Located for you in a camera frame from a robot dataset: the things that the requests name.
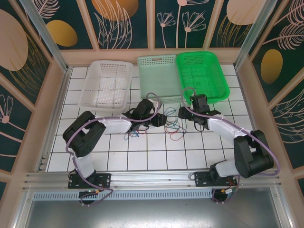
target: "green basket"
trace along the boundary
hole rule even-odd
[[[147,93],[154,92],[164,104],[181,102],[175,58],[176,55],[137,58],[141,99],[146,98]]]
[[[205,94],[208,104],[225,100],[230,93],[218,58],[211,52],[182,53],[176,57],[182,89],[192,87],[196,94]],[[187,90],[184,97],[190,105],[193,91]]]

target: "flower illustration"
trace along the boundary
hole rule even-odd
[[[172,12],[171,13],[164,13],[164,14],[158,13],[157,14],[157,19],[158,19],[158,22],[160,23],[161,29],[162,29],[161,31],[162,31],[163,44],[164,44],[165,48],[167,48],[166,41],[165,41],[165,36],[164,36],[164,33],[163,33],[163,28],[175,25],[176,23],[175,23],[174,17],[172,15]]]
[[[206,24],[203,22],[205,21],[203,13],[192,13],[191,17],[189,18],[189,12],[182,14],[182,23],[184,24],[186,38],[185,38],[185,48],[187,47],[187,35],[188,32],[200,31],[206,28]]]
[[[186,5],[199,5],[209,2],[209,0],[177,0],[177,3],[180,6],[186,6]]]
[[[0,95],[0,123],[7,124],[10,121],[10,113],[13,108],[14,100],[10,96],[7,97],[5,102],[4,95]]]

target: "black mounting bracket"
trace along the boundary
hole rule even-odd
[[[236,186],[237,180],[234,176],[223,177],[214,182],[209,171],[195,172],[194,181],[196,187],[229,187],[229,180]]]
[[[93,185],[100,186],[101,188],[109,188],[111,183],[110,173],[97,173],[93,179],[89,180]],[[68,180],[68,189],[94,189],[92,186],[85,183],[81,177],[76,174],[71,174]]]

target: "white tile floor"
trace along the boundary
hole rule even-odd
[[[210,107],[222,112],[230,121],[251,130],[234,68],[232,65],[222,65],[222,69],[230,88],[230,96],[225,101],[211,104]],[[70,155],[65,152],[66,143],[62,134],[84,111],[79,108],[77,101],[86,73],[87,67],[73,68],[47,171],[71,171],[74,168]],[[139,88],[138,68],[135,66],[127,110],[136,107],[140,102]],[[160,113],[169,107],[179,109],[180,104],[165,104]],[[147,134],[140,134],[139,137],[134,138],[128,138],[126,134],[103,135],[92,152],[95,169],[97,171],[200,169],[233,158],[233,145],[219,135],[207,130],[203,133],[198,132],[190,121],[179,120],[179,123],[187,130],[184,135],[183,133],[170,135],[165,133],[164,127],[151,127]]]

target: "orange circle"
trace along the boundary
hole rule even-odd
[[[97,12],[108,20],[123,20],[123,9],[132,17],[138,9],[138,0],[92,0]]]

